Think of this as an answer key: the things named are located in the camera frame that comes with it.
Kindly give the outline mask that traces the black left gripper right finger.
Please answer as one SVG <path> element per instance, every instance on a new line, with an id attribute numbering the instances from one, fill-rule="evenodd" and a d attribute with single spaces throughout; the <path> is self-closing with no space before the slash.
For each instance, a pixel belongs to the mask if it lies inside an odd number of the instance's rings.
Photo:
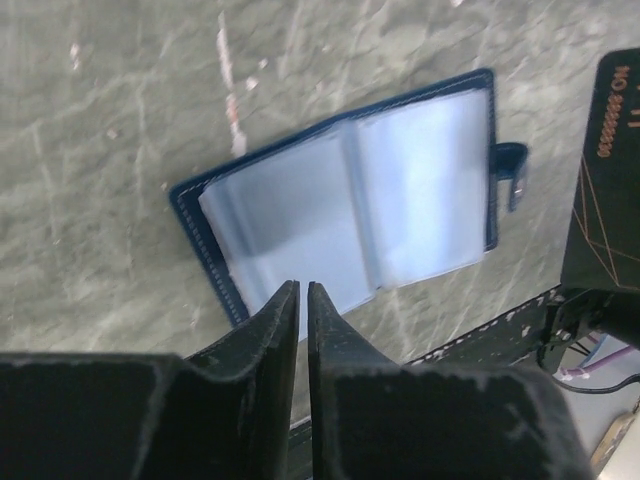
<path id="1" fill-rule="evenodd" d="M 308 366 L 315 479 L 400 476 L 400 366 L 308 290 Z"/>

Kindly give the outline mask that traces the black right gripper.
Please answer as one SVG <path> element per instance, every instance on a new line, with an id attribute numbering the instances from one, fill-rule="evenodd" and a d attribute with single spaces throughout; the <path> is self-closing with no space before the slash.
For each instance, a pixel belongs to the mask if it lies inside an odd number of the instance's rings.
<path id="1" fill-rule="evenodd" d="M 556 370 L 566 349 L 598 331 L 639 348 L 639 293 L 561 289 L 546 307 L 539 366 Z"/>

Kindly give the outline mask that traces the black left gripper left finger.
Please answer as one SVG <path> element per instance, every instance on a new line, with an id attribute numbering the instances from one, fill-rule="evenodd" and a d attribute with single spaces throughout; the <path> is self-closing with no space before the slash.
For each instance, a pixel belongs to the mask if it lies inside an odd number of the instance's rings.
<path id="1" fill-rule="evenodd" d="M 287 281 L 259 312 L 187 361 L 208 384 L 189 409 L 215 479 L 282 479 L 299 333 L 300 284 Z"/>

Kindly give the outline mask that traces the black VIP credit card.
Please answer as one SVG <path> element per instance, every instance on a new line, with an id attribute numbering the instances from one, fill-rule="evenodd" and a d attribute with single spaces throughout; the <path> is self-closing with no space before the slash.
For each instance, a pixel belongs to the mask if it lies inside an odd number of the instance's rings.
<path id="1" fill-rule="evenodd" d="M 639 50 L 599 62 L 561 271 L 566 287 L 639 292 Z"/>

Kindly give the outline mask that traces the blue leather card holder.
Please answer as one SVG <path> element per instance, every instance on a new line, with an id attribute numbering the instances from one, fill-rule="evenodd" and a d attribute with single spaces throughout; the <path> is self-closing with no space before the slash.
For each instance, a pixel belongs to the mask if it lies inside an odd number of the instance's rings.
<path id="1" fill-rule="evenodd" d="M 379 290 L 479 262 L 514 210 L 527 147 L 496 138 L 481 68 L 337 114 L 175 185 L 169 194 L 233 325 L 286 281 L 349 312 Z"/>

